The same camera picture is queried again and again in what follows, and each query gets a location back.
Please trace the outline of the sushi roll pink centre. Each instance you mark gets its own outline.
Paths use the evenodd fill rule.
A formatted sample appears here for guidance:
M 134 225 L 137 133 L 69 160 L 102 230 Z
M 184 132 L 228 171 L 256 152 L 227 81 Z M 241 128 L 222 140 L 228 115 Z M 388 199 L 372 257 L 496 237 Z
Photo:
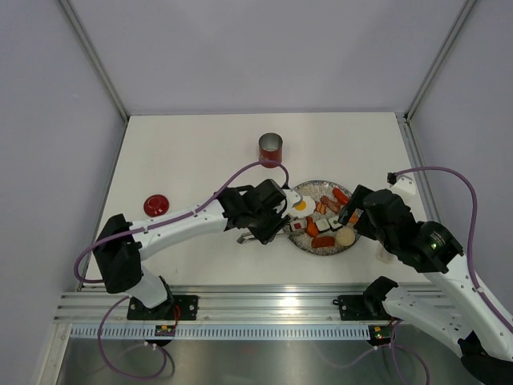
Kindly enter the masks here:
M 304 233 L 307 228 L 307 221 L 305 219 L 296 219 L 289 223 L 289 232 L 291 234 Z

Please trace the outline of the toy bacon slice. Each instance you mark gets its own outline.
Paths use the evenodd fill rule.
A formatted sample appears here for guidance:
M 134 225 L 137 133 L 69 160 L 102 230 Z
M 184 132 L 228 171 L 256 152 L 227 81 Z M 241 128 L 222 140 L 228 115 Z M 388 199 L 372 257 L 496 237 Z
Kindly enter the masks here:
M 321 202 L 317 202 L 315 211 L 320 213 L 321 215 L 325 215 L 327 211 L 327 207 L 323 205 Z

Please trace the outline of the toy orange fried chicken piece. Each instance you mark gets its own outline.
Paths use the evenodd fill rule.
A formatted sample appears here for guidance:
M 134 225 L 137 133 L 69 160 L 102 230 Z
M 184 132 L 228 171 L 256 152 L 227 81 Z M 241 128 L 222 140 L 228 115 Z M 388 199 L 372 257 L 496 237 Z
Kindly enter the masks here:
M 307 222 L 306 233 L 312 238 L 317 237 L 319 235 L 319 230 L 318 230 L 318 227 L 316 226 L 313 218 L 306 217 L 306 222 Z

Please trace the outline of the red round lid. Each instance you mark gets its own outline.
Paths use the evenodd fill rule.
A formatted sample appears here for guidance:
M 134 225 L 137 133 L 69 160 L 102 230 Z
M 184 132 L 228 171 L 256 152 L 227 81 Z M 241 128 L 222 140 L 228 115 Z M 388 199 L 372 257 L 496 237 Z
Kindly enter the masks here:
M 169 200 L 161 194 L 149 196 L 143 203 L 143 210 L 149 217 L 159 217 L 168 212 Z

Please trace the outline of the steel serving tongs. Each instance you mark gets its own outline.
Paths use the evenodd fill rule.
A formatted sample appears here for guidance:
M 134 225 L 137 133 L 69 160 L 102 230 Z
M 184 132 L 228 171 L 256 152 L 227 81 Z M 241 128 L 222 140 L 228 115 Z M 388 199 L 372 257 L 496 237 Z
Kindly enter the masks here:
M 262 245 L 267 245 L 272 242 L 276 238 L 275 233 L 242 233 L 237 239 L 236 242 L 240 245 L 248 243 L 250 241 L 258 241 Z

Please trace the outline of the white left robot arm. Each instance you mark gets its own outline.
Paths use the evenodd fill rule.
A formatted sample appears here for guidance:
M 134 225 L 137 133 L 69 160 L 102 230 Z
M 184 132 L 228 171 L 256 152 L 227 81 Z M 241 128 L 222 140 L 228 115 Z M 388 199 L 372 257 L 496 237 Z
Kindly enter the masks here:
M 184 241 L 231 229 L 247 229 L 266 245 L 290 222 L 289 211 L 300 201 L 294 190 L 267 179 L 257 186 L 224 188 L 204 204 L 161 222 L 130 222 L 115 215 L 93 249 L 105 289 L 137 299 L 153 318 L 166 318 L 175 300 L 164 278 L 147 270 L 144 261 Z

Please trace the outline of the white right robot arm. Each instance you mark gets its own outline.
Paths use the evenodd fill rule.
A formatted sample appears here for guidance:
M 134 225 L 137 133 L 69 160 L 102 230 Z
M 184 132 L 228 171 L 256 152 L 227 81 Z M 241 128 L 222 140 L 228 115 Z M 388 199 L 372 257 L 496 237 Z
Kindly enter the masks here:
M 378 241 L 402 264 L 424 276 L 456 309 L 453 316 L 415 298 L 397 282 L 379 277 L 363 293 L 368 315 L 385 314 L 416 326 L 449 347 L 458 357 L 477 355 L 500 362 L 512 360 L 509 313 L 479 280 L 471 276 L 470 256 L 443 225 L 417 221 L 410 207 L 389 189 L 354 190 L 339 220 L 346 224 L 355 211 L 361 215 L 357 234 Z

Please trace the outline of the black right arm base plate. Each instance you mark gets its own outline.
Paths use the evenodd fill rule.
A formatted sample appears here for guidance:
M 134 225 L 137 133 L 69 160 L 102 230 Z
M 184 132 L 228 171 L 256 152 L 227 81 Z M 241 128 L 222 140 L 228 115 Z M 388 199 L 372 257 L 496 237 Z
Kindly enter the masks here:
M 364 301 L 362 294 L 340 295 L 332 300 L 337 307 L 342 321 L 390 321 L 392 319 L 384 310 L 374 312 Z

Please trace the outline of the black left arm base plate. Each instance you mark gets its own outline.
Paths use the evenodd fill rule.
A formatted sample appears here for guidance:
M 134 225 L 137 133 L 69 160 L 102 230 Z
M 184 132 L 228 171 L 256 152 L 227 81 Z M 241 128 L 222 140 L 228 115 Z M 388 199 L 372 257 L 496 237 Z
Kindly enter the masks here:
M 128 305 L 127 319 L 132 321 L 195 321 L 198 311 L 199 297 L 195 295 L 173 295 L 173 303 L 169 301 L 147 308 L 140 300 L 132 298 Z

